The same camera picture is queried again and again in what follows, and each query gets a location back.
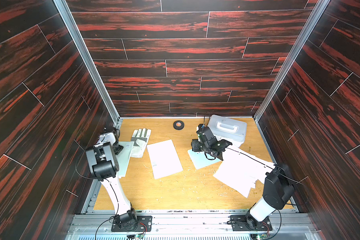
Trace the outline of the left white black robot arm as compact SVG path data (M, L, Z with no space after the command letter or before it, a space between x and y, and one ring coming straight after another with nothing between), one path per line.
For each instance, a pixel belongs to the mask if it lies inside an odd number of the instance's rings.
M123 146L119 145L119 133L116 128L106 129L85 153L91 177L101 182L114 205L112 231L131 232L137 228L138 218L120 184L117 154L123 150Z

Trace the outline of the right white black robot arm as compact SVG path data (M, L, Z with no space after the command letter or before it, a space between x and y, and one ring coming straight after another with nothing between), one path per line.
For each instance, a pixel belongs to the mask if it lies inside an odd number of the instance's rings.
M256 182L264 185L260 200L251 207L245 216L250 229L256 229L271 213L281 210L295 192L294 182L288 176L288 168L272 165L234 146L225 139L218 140L212 130L200 124L197 139L192 140L193 152L203 152L209 160L222 163L214 177L220 182L248 197Z

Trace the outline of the small teal cover notebook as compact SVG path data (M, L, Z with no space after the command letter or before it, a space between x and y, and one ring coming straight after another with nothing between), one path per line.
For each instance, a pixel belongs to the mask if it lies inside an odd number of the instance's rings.
M210 155L205 155L204 152L194 152L192 150L188 150L188 154L197 170L221 162L220 159L212 159Z

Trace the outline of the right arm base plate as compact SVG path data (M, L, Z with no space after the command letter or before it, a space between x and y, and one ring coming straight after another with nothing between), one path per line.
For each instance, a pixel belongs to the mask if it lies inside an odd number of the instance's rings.
M266 217L262 222L255 220L253 217L246 215L231 215L227 224L232 226L234 232L239 231L263 231L270 232L273 227L270 223L269 217Z

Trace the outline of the large white spiral notebook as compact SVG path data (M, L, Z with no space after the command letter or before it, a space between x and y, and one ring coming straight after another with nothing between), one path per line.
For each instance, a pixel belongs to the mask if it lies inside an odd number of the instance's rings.
M155 179L183 171L172 140L147 145Z

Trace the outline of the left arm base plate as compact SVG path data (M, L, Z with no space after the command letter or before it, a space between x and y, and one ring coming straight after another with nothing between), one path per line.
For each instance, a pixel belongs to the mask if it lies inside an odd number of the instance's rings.
M111 232L150 232L152 230L152 216L120 217L113 219Z

